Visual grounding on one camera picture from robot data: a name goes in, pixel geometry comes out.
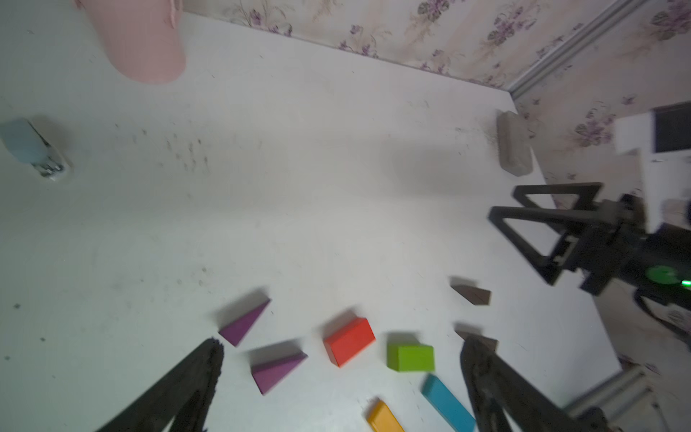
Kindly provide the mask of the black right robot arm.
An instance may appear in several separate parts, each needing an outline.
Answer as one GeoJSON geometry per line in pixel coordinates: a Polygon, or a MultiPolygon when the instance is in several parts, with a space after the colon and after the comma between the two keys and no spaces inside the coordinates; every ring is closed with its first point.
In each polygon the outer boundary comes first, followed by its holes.
{"type": "Polygon", "coordinates": [[[649,304],[690,308],[690,231],[663,223],[646,230],[642,198],[623,194],[597,201],[601,183],[519,185],[517,207],[494,206],[489,221],[550,285],[564,271],[581,270],[581,290],[599,296],[614,279],[634,287],[633,301],[650,318],[685,343],[690,334],[657,316],[649,304]],[[559,239],[541,254],[508,224],[510,220],[542,223],[559,239]]]}

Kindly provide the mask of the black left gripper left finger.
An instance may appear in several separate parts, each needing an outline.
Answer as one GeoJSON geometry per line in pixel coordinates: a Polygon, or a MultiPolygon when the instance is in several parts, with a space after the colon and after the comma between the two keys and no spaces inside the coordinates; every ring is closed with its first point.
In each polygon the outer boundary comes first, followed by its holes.
{"type": "Polygon", "coordinates": [[[101,430],[203,431],[223,358],[221,342],[208,338],[101,430]]]}

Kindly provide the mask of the red cube block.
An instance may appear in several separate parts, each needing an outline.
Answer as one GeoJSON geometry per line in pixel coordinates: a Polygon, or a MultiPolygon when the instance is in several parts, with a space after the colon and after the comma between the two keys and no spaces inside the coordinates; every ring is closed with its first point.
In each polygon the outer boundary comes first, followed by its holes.
{"type": "Polygon", "coordinates": [[[329,360],[342,367],[376,340],[366,318],[356,317],[324,340],[329,360]]]}

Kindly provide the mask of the purple triangular wedge block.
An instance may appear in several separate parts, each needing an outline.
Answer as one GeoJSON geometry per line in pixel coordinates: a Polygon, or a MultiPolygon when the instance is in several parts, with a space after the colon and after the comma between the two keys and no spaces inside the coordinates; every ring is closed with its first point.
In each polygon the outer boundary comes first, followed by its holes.
{"type": "Polygon", "coordinates": [[[238,347],[246,335],[250,332],[250,329],[255,325],[257,320],[265,311],[266,307],[270,304],[271,300],[268,299],[259,306],[255,307],[251,311],[241,315],[239,318],[230,322],[230,324],[221,328],[218,334],[229,342],[233,347],[238,347]]]}

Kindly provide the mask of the green cube block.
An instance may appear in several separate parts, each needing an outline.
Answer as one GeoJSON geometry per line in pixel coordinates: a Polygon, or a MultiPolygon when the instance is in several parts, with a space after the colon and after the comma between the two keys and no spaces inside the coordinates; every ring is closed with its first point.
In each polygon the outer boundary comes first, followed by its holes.
{"type": "Polygon", "coordinates": [[[399,373],[435,372],[435,349],[427,345],[387,345],[387,366],[399,373]]]}

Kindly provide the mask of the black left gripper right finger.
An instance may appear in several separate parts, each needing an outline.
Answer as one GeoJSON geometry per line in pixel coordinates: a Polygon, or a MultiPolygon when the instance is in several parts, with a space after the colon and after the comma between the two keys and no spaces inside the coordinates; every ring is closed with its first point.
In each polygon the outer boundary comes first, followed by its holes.
{"type": "Polygon", "coordinates": [[[480,431],[510,431],[512,423],[524,431],[609,430],[601,408],[591,407],[571,417],[478,336],[470,335],[465,339],[460,365],[480,431]]]}

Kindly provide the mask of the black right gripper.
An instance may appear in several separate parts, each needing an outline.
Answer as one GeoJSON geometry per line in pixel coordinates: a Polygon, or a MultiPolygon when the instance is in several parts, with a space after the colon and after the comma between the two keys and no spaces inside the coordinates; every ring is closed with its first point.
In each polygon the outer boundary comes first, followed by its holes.
{"type": "Polygon", "coordinates": [[[642,200],[625,194],[595,202],[602,183],[518,185],[523,207],[495,206],[489,221],[547,284],[581,271],[581,289],[598,296],[613,280],[634,287],[635,302],[690,309],[690,230],[663,223],[644,227],[642,200]],[[572,208],[537,208],[529,196],[573,195],[572,208]]]}

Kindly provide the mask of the brown triangular wedge block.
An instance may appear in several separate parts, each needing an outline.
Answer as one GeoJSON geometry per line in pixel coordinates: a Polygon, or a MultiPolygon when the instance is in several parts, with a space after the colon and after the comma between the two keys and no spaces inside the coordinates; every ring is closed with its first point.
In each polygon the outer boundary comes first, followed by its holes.
{"type": "Polygon", "coordinates": [[[465,284],[453,285],[452,289],[475,306],[488,306],[491,303],[491,291],[465,284]]]}

